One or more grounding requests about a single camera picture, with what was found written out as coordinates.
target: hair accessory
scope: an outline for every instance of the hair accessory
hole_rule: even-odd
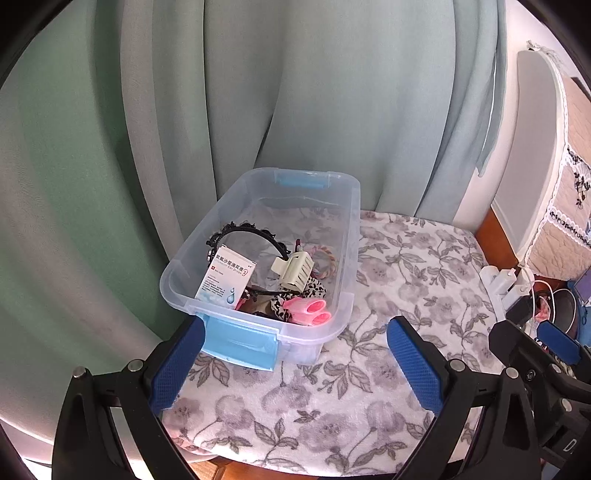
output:
[[[315,278],[309,278],[308,283],[304,291],[301,294],[297,294],[294,291],[283,292],[287,295],[282,295],[286,300],[293,298],[304,298],[304,299],[323,299],[326,296],[326,288]],[[289,322],[291,320],[291,313],[283,308],[284,303],[280,296],[275,296],[271,299],[271,311],[277,315],[277,318],[283,322]]]
[[[224,238],[226,235],[229,235],[232,232],[254,233],[255,235],[258,235],[261,238],[264,238],[271,245],[273,245],[275,247],[275,249],[277,249],[277,251],[279,252],[279,254],[281,255],[281,258],[283,260],[286,260],[286,261],[289,260],[291,252],[287,249],[287,247],[285,246],[285,243],[278,242],[277,240],[275,240],[275,235],[272,234],[269,230],[267,230],[267,229],[259,230],[258,228],[256,228],[254,223],[244,222],[244,223],[241,223],[240,225],[236,225],[234,222],[230,222],[230,223],[227,223],[224,226],[224,228],[222,228],[221,232],[214,233],[210,237],[210,239],[207,242],[205,242],[206,245],[209,245],[211,247],[209,249],[209,251],[207,252],[208,265],[215,258],[217,250],[219,249],[219,243],[222,240],[222,238]],[[287,295],[288,293],[290,293],[290,292],[284,292],[284,291],[264,290],[263,288],[249,287],[249,286],[246,286],[246,289],[255,295],[269,295],[271,297],[272,296],[284,296],[284,295]]]
[[[318,262],[314,262],[314,268],[312,269],[312,277],[318,280],[324,280],[325,278],[332,277],[336,272],[336,257],[332,250],[325,245],[313,245],[311,248],[306,250],[311,257],[314,257],[316,252],[322,252],[329,258],[329,266],[327,269],[320,271],[318,269]]]
[[[291,313],[291,322],[299,325],[321,325],[331,318],[330,312],[325,310],[326,301],[323,299],[294,297],[285,300],[282,307]]]
[[[308,283],[313,266],[314,261],[310,254],[302,251],[291,254],[287,262],[277,257],[271,270],[279,274],[279,284],[283,288],[302,293]]]
[[[211,238],[207,242],[205,242],[206,245],[209,245],[211,247],[211,249],[209,249],[209,252],[207,252],[208,263],[211,263],[213,260],[213,257],[215,257],[220,240],[232,232],[254,233],[255,235],[258,235],[261,238],[264,238],[271,245],[273,245],[277,249],[277,251],[279,252],[279,254],[281,255],[281,258],[283,260],[286,260],[286,261],[289,260],[291,252],[287,249],[287,247],[285,246],[285,243],[278,242],[277,240],[275,240],[275,235],[273,235],[269,230],[266,230],[266,229],[259,230],[258,228],[255,227],[254,223],[244,222],[240,225],[236,225],[234,222],[230,222],[230,223],[227,223],[224,226],[224,228],[222,228],[221,232],[214,233],[211,236]]]

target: blue latch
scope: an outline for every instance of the blue latch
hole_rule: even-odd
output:
[[[276,334],[203,315],[206,337],[202,351],[232,364],[273,370],[279,342]]]

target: pink hair roller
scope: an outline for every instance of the pink hair roller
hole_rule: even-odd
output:
[[[283,302],[283,308],[291,313],[291,321],[299,325],[322,325],[332,316],[324,310],[326,301],[322,299],[294,297]]]

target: cable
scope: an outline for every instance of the cable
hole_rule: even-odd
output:
[[[554,304],[554,292],[552,291],[552,287],[550,287],[549,283],[544,281],[544,280],[534,280],[534,284],[536,283],[543,283],[544,285],[546,285],[550,291],[550,297],[552,298],[552,323],[554,323],[554,321],[556,320],[556,305]],[[535,290],[534,290],[534,284],[532,284],[531,286],[531,301],[534,305],[534,311],[531,313],[531,320],[534,322],[535,321]]]
[[[564,331],[565,333],[568,333],[569,330],[573,327],[574,325],[574,319],[577,316],[577,299],[574,297],[573,292],[571,292],[568,288],[559,288],[558,290],[556,290],[554,293],[558,293],[559,291],[563,291],[566,290],[567,292],[570,293],[570,296],[573,298],[573,302],[574,302],[574,309],[573,309],[573,319],[570,321],[570,326]]]

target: black lace headband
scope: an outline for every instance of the black lace headband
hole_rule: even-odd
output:
[[[256,228],[254,223],[244,222],[240,225],[236,225],[234,222],[230,222],[230,223],[227,223],[224,226],[224,228],[222,228],[221,232],[214,233],[211,236],[211,238],[207,242],[205,242],[206,245],[211,247],[209,249],[209,252],[207,252],[207,263],[208,264],[210,264],[213,261],[213,259],[215,258],[216,253],[217,253],[217,249],[219,248],[219,244],[220,244],[220,241],[222,240],[222,238],[224,238],[226,235],[229,235],[232,232],[254,233],[255,235],[258,235],[261,238],[264,238],[271,245],[273,245],[275,247],[275,249],[279,252],[279,254],[281,255],[281,258],[283,260],[286,260],[286,261],[289,260],[291,251],[289,251],[287,249],[287,247],[285,246],[285,243],[278,242],[277,240],[275,240],[275,235],[273,235],[269,230],[266,230],[266,229],[259,230],[258,228]],[[289,294],[293,293],[290,291],[269,291],[269,290],[264,290],[263,288],[250,287],[250,286],[247,286],[246,289],[255,295],[258,294],[258,295],[275,296],[275,295],[289,295]]]

